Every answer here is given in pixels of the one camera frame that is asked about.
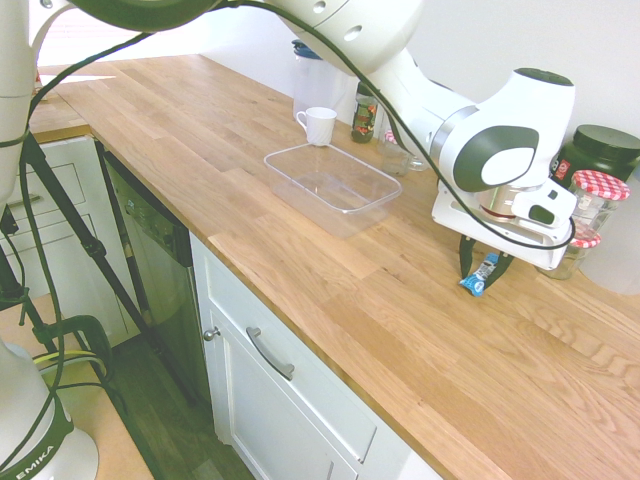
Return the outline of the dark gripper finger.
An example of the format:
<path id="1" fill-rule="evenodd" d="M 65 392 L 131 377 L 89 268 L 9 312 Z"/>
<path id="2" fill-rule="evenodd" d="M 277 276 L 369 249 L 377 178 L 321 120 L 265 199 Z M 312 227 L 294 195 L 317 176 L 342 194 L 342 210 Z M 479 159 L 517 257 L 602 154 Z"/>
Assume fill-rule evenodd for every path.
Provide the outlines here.
<path id="1" fill-rule="evenodd" d="M 460 237 L 459 265 L 462 279 L 465 279 L 469 275 L 469 272 L 471 270 L 471 266 L 473 263 L 473 249 L 475 243 L 476 240 L 467 235 L 462 235 Z"/>
<path id="2" fill-rule="evenodd" d="M 489 289 L 510 267 L 513 257 L 507 253 L 490 252 L 482 262 L 483 290 Z"/>

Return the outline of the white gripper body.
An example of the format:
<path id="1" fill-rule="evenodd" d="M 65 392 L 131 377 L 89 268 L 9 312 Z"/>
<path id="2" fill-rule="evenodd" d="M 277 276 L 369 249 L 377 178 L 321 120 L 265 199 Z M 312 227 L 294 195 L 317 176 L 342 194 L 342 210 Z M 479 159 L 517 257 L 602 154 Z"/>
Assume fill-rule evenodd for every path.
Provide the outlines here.
<path id="1" fill-rule="evenodd" d="M 519 217 L 498 220 L 481 209 L 471 194 L 462 194 L 467 212 L 450 191 L 439 191 L 433 206 L 433 220 L 465 237 L 502 251 L 544 270 L 555 269 L 566 248 L 571 223 L 546 227 Z"/>

